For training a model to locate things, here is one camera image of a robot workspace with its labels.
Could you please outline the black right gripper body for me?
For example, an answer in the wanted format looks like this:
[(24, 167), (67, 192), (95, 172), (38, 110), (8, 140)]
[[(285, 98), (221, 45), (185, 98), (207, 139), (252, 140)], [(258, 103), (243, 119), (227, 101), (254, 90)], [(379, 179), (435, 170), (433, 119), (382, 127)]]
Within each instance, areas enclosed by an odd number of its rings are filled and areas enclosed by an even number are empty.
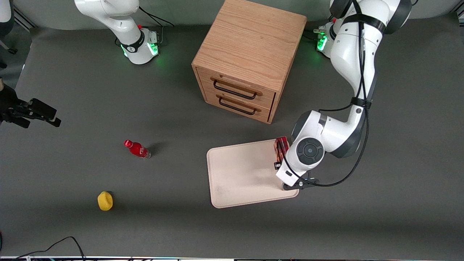
[(0, 122), (7, 122), (7, 115), (23, 117), (27, 112), (28, 102), (19, 99), (13, 88), (1, 84), (0, 91)]

